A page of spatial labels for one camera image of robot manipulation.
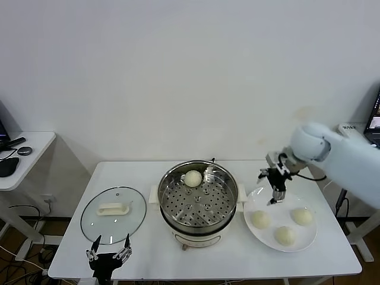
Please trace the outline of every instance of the white plate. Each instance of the white plate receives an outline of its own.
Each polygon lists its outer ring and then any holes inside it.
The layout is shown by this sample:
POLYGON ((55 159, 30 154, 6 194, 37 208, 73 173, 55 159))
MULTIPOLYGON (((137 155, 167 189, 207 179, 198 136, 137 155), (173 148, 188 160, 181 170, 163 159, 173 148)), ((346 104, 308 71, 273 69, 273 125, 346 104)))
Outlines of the white plate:
POLYGON ((267 206, 268 201, 272 198, 270 187, 257 188, 247 198, 248 200, 244 204, 244 219, 251 232, 262 243, 278 251, 296 252, 308 248, 314 242, 317 233, 315 212, 303 199, 287 192, 282 203, 267 206), (290 212, 296 208, 307 208, 313 214, 313 222, 308 226, 296 224, 290 215, 290 212), (271 224, 267 229, 260 230, 252 224, 252 213, 258 210, 267 212, 271 217, 271 224), (293 245, 283 246, 274 238, 274 231, 281 226, 291 227, 296 232, 296 241, 293 245))

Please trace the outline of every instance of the table leg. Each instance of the table leg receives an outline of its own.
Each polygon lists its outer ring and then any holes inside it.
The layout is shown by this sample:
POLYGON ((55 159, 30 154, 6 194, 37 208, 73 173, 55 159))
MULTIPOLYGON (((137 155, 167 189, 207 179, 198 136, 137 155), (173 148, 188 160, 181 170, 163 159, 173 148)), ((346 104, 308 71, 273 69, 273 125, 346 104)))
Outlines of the table leg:
POLYGON ((2 238, 2 236, 7 232, 8 228, 10 227, 11 225, 9 223, 6 223, 4 225, 4 227, 2 227, 2 229, 0 230, 0 239, 2 238))
POLYGON ((355 231, 351 232, 347 239, 351 244, 355 244, 358 240, 371 232, 373 229, 380 225, 380 210, 369 217, 364 223, 362 223, 355 231))
POLYGON ((9 223, 12 227, 15 227, 17 230, 19 230, 21 233, 33 241, 38 241, 42 238, 42 235, 39 232, 37 232, 33 227, 29 226, 28 223, 20 218, 14 210, 8 208, 8 206, 6 206, 1 201, 0 209, 0 218, 3 221, 9 223))
MULTIPOLYGON (((358 230, 358 227, 356 227, 355 224, 351 221, 346 223, 346 227, 348 228, 350 233, 355 233, 358 230)), ((371 252, 369 251, 369 248, 367 247, 364 239, 356 238, 355 240, 356 240, 355 242, 351 242, 350 240, 349 240, 349 242, 351 245, 356 245, 356 247, 359 250, 360 255, 362 256, 364 261, 365 262, 374 262, 375 259, 373 258, 371 252)))
MULTIPOLYGON (((36 230, 39 232, 44 226, 44 221, 36 222, 36 230)), ((59 245, 62 241, 62 236, 43 236, 38 241, 32 241, 31 239, 26 239, 21 246, 20 250, 17 252, 17 256, 15 257, 16 261, 22 261, 25 259, 28 251, 32 245, 59 245)))
POLYGON ((299 285, 319 285, 330 278, 331 276, 305 278, 299 283, 299 285))

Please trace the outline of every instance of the computer mouse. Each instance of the computer mouse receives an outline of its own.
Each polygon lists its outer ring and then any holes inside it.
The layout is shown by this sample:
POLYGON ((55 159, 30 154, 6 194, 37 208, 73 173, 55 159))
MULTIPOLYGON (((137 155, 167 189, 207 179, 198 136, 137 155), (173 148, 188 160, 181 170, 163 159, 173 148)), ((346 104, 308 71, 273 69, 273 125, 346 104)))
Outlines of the computer mouse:
POLYGON ((32 151, 33 149, 31 147, 20 147, 17 150, 17 153, 21 156, 28 156, 29 154, 31 154, 32 151))

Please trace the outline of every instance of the pot handle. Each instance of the pot handle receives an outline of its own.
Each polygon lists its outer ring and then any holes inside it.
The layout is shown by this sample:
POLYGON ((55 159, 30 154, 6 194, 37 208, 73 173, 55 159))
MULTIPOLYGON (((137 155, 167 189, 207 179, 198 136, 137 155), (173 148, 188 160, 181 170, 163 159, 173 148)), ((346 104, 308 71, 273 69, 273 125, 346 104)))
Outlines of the pot handle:
POLYGON ((243 203, 247 202, 247 194, 245 192, 244 184, 237 185, 237 203, 236 211, 243 212, 243 203))
POLYGON ((149 195, 149 204, 153 204, 156 210, 159 210, 159 197, 157 196, 158 190, 159 190, 158 186, 153 185, 150 188, 150 195, 149 195))

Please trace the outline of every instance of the steamed bun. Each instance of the steamed bun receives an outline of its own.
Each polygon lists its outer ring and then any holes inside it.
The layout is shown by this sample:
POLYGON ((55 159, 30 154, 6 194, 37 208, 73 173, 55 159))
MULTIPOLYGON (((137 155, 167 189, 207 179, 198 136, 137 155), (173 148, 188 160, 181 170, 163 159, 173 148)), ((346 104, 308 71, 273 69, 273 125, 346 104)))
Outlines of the steamed bun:
POLYGON ((202 174, 196 170, 190 170, 185 174, 184 183, 189 187, 197 187, 202 182, 202 174))
POLYGON ((307 226, 313 222, 313 215, 307 209, 294 209, 291 216, 293 221, 301 226, 307 226))
POLYGON ((274 237, 279 244, 290 246, 296 241, 296 232, 290 227, 279 227, 275 230, 274 237))
POLYGON ((257 229, 266 229, 271 223, 271 217, 265 211, 254 211, 252 214, 252 224, 257 229))

